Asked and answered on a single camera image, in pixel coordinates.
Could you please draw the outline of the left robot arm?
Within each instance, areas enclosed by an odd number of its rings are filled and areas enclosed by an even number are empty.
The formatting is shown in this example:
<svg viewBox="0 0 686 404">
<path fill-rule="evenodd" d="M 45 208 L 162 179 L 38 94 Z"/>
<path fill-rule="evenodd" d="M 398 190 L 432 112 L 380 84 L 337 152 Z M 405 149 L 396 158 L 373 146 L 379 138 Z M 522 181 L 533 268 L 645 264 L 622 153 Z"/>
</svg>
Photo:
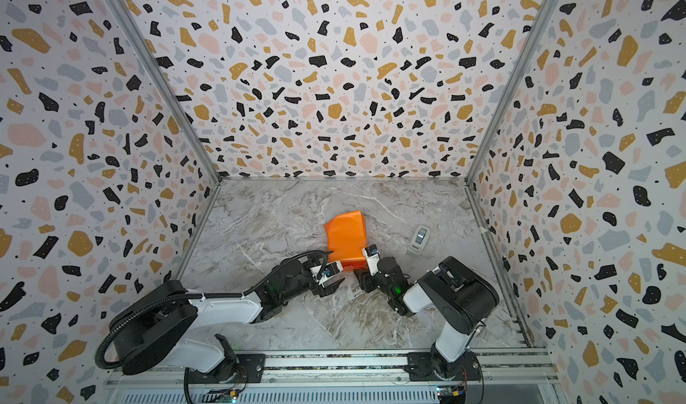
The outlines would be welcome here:
<svg viewBox="0 0 686 404">
<path fill-rule="evenodd" d="M 155 288 L 120 313 L 96 349 L 99 368 L 138 375 L 157 366 L 178 366 L 210 375 L 219 382 L 239 369 L 239 357 L 222 334 L 196 338 L 210 325 L 259 324 L 310 291 L 326 297 L 341 285 L 343 266 L 326 251 L 311 250 L 284 259 L 246 291 L 200 293 L 178 280 Z"/>
</svg>

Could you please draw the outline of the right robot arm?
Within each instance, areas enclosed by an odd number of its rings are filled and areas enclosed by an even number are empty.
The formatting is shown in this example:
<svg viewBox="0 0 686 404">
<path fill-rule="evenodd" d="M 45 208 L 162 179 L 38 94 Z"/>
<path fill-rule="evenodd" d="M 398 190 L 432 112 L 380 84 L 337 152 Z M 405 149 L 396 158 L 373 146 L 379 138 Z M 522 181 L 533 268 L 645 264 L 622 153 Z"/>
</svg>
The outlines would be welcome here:
<svg viewBox="0 0 686 404">
<path fill-rule="evenodd" d="M 412 284 L 393 257 L 371 257 L 368 267 L 357 269 L 355 277 L 366 293 L 386 295 L 400 316 L 414 316 L 427 308 L 439 311 L 445 324 L 432 345 L 432 357 L 441 366 L 462 359 L 477 326 L 499 304 L 495 288 L 454 257 L 447 257 Z"/>
</svg>

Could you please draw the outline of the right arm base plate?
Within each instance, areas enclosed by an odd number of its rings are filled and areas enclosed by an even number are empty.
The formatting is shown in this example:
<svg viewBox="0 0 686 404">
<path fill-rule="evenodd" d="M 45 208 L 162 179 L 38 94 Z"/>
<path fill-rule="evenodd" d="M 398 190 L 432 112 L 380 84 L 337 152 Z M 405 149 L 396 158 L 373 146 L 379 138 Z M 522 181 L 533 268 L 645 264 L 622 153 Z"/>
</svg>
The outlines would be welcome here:
<svg viewBox="0 0 686 404">
<path fill-rule="evenodd" d="M 482 371 L 475 353 L 467 350 L 454 362 L 448 362 L 437 350 L 410 352 L 404 370 L 413 382 L 430 381 L 480 381 Z"/>
</svg>

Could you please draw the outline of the white tape dispenser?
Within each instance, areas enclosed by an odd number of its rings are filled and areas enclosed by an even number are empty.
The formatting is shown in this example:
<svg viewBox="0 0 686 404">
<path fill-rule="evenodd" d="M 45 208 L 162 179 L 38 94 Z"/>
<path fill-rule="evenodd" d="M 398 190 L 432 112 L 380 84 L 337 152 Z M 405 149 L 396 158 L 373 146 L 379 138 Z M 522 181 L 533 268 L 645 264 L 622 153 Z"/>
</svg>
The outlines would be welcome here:
<svg viewBox="0 0 686 404">
<path fill-rule="evenodd" d="M 430 229 L 425 225 L 419 225 L 414 232 L 407 248 L 407 252 L 415 256 L 420 256 L 428 244 Z"/>
</svg>

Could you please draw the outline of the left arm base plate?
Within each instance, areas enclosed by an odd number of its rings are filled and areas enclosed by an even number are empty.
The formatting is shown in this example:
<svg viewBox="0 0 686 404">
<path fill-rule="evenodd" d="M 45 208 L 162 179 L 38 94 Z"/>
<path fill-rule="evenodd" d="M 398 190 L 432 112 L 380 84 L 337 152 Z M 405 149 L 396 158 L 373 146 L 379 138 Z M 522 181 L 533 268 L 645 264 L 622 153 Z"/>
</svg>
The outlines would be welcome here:
<svg viewBox="0 0 686 404">
<path fill-rule="evenodd" d="M 263 353 L 238 354 L 235 358 L 223 360 L 209 373 L 190 370 L 189 384 L 259 384 L 263 377 L 265 360 L 266 355 Z"/>
</svg>

